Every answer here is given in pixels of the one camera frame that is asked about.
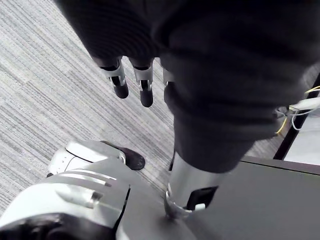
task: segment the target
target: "silver metal part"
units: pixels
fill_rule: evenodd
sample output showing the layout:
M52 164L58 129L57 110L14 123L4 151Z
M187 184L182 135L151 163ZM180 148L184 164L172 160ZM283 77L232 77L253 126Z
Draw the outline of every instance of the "silver metal part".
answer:
M133 70L134 70L135 80L139 86L140 91L143 91L142 84L141 84L142 80L147 81L147 84L148 84L147 90L151 91L152 90L152 82L153 82L153 74L154 74L153 65L151 64L151 66L146 70L139 70L136 68L133 68Z
M93 140L72 140L54 154L48 170L52 174L59 174L110 158L117 158L126 164L126 155L110 145Z
M98 162L110 157L125 158L125 154L103 142L92 140L72 140L68 142L65 149L73 155L90 162Z
M75 170L48 177L16 197L0 218L0 227L32 216L62 213L112 228L121 215L130 185L103 171L109 161L128 168L111 157L86 165L88 172Z
M110 83L116 87L114 82L112 81L112 77L119 77L120 85L124 86L126 83L126 76L125 76L125 70L122 65L121 60L119 60L119 67L116 70L113 71L107 71L105 69L101 69L103 74L109 79Z
M219 186L226 174L197 169L175 153L171 177L164 200L167 214L172 218L187 217L192 213L192 211L185 209L191 193L195 190ZM202 209L204 209L202 203L195 206L195 211Z

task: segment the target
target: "striped carpet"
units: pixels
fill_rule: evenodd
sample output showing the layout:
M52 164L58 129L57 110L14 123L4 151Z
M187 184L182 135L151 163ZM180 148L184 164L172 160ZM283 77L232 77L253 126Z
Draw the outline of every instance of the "striped carpet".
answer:
M0 4L0 214L43 179L54 152L69 140L107 140L142 153L141 177L158 191L168 181L173 116L163 101L162 69L154 66L154 104L144 108L134 73L119 99L51 1ZM248 153L271 158L282 136Z

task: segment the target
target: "wire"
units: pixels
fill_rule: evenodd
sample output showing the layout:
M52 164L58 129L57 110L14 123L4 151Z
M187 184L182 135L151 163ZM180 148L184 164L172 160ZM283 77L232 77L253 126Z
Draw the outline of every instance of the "wire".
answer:
M319 88L320 88L320 85L319 85L319 86L315 86L315 87L309 89L308 91L306 91L305 93L306 93L306 94L311 93L311 92L313 92L313 90L319 89Z
M305 92L305 94L312 93L312 92L319 92L319 91L320 91L320 85L319 85L319 86L315 86L315 87L309 89L308 91ZM303 113L290 114L290 115L292 116L292 118L291 118L291 124L292 124L293 129L296 130L296 131L300 131L300 130L302 129L302 127L301 127L301 128L297 128L296 125L295 125L295 118L296 118L296 116L302 116L302 115L306 115L306 114L312 113L312 112L314 112L315 110L317 110L318 108L320 108L320 104L319 104L318 106L316 106L315 108L311 109L310 111L306 111L306 112L303 112ZM300 111L300 109L295 108L295 107L293 107L293 106L289 106L289 109L292 110L292 111L295 111L295 112L299 112L299 111Z
M286 116L285 119L283 120L283 123L282 123L281 127L279 128L278 131L275 132L275 134L279 134L281 132L281 130L284 129L287 120L288 120L288 117Z
M312 92L320 92L320 89L314 89L314 88L312 88L312 89L306 91L305 93L312 93ZM292 111L302 111L301 109L296 108L296 107L291 106L291 105L289 106L289 109L292 110Z
M294 113L294 114L290 114L290 115L291 116L302 116L302 115L306 115L306 114L312 113L315 110L317 110L318 108L320 108L320 105L316 106L314 109L311 109L310 111L306 111L306 112L303 112L303 113Z
M292 124L292 127L294 128L294 130L297 130L297 131L301 130L301 128L297 128L295 125L295 115L293 115L291 118L291 124Z

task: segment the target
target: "black fabric sleeve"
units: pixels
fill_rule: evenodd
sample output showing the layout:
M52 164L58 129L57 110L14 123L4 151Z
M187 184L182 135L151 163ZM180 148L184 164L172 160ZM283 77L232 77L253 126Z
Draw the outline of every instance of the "black fabric sleeve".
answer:
M175 150L217 173L274 136L273 110L302 98L300 79L320 53L317 5L224 3L184 1L153 24L161 64L174 78L165 101Z

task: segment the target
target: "yellow cable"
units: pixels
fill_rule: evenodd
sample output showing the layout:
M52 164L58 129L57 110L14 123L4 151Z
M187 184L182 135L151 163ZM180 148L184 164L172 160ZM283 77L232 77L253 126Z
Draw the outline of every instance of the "yellow cable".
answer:
M286 116L286 117L285 117L285 119L284 119L284 121L283 121L283 123L282 123L282 125L281 125L281 127L280 127L280 129L279 129L275 134L280 133L280 132L281 132L281 130L282 130L282 129L284 129L284 127L285 127L285 125L286 125L287 120L288 120L288 117Z
M315 90L315 89L318 89L318 88L320 88L320 85L319 85L319 86L315 86L314 88L309 89L309 90L306 91L305 93L308 94L308 93L310 93L311 91L313 91L313 90Z

